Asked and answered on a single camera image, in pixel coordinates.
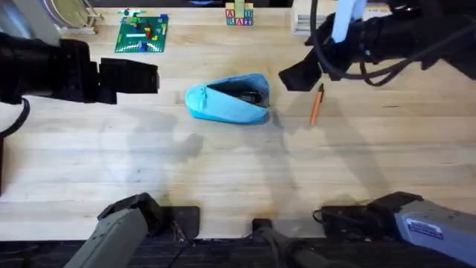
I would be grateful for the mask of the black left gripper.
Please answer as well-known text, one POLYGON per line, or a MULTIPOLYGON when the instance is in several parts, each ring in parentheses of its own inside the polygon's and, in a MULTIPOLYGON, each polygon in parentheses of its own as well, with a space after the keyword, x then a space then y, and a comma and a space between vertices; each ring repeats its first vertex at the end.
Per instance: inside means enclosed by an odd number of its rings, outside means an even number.
POLYGON ((87 43, 60 39, 49 45, 40 39, 1 34, 1 102, 19 104, 25 95, 78 103, 116 104, 118 93, 157 94, 158 67, 134 60, 102 58, 101 74, 146 77, 102 80, 90 60, 87 43))

